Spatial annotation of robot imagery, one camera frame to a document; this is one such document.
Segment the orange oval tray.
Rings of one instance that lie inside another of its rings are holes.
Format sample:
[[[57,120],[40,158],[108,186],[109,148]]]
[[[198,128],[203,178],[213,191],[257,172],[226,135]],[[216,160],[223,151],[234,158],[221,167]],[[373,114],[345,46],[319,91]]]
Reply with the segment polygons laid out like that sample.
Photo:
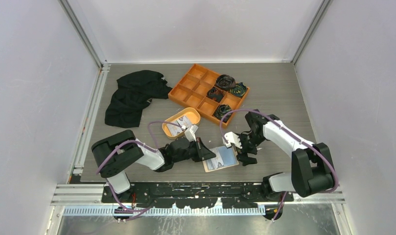
[[[174,125],[163,123],[162,130],[169,139],[174,140],[184,134],[182,127],[188,128],[193,124],[199,125],[200,120],[201,116],[197,110],[187,107],[168,118],[166,122],[174,123]]]

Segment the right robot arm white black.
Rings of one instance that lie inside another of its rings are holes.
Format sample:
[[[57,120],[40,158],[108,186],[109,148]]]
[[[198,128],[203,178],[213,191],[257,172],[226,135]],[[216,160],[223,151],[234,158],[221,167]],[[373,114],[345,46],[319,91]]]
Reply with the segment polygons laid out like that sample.
[[[308,197],[338,188],[339,179],[330,149],[325,143],[305,140],[286,127],[277,116],[264,115],[257,109],[247,110],[245,119],[250,127],[248,134],[240,136],[245,153],[256,149],[264,141],[271,141],[291,159],[290,172],[263,178],[262,195],[266,200],[274,201],[285,191]]]

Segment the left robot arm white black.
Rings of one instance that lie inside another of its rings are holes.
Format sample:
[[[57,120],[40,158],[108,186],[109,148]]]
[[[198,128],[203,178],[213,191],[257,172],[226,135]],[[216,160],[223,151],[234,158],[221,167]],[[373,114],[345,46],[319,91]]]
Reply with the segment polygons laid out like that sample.
[[[170,170],[180,161],[202,162],[216,157],[199,137],[189,140],[179,137],[161,148],[152,148],[137,139],[131,130],[125,130],[91,146],[97,164],[97,174],[111,185],[115,198],[121,202],[129,201],[133,189],[126,168],[140,164],[155,172]]]

